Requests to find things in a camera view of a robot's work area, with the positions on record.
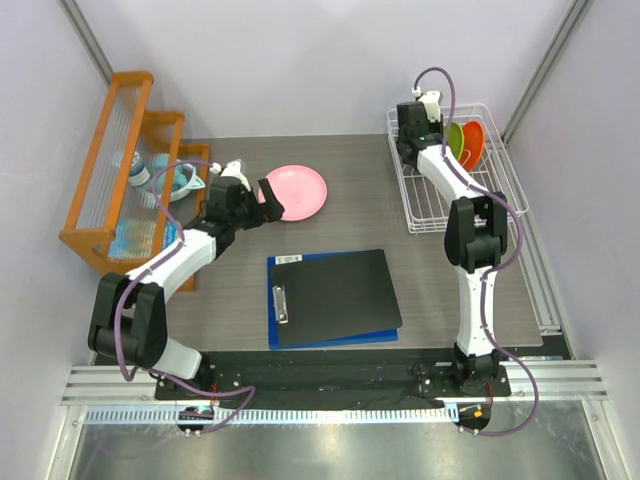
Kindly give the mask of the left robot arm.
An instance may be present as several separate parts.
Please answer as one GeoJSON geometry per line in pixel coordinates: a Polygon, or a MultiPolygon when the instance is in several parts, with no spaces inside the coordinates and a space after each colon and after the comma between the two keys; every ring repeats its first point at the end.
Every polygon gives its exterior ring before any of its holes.
{"type": "Polygon", "coordinates": [[[172,339],[166,303],[186,280],[215,261],[236,232],[282,218],[284,207],[268,179],[261,197],[234,176],[212,182],[203,210],[177,226],[175,241],[144,265],[125,274],[108,273],[98,284],[88,334],[89,348],[117,361],[124,379],[138,369],[163,375],[190,398],[205,397],[213,385],[208,356],[172,339]]]}

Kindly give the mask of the pink plate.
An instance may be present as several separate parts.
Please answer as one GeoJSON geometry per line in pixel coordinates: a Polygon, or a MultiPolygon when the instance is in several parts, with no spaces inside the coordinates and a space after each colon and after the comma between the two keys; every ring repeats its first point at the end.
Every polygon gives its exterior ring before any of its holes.
{"type": "Polygon", "coordinates": [[[266,175],[276,199],[284,208],[281,220],[297,222],[318,213],[328,196],[325,179],[303,165],[285,165],[266,175]]]}

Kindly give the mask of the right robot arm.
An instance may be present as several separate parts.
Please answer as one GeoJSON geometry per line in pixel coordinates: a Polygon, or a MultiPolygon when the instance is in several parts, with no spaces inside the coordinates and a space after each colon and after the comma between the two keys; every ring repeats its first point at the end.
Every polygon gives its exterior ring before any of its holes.
{"type": "Polygon", "coordinates": [[[444,140],[440,107],[426,101],[396,106],[396,150],[449,203],[444,250],[459,285],[460,322],[451,380],[465,395],[480,395],[498,375],[493,321],[494,287],[507,250],[504,198],[464,169],[444,140]]]}

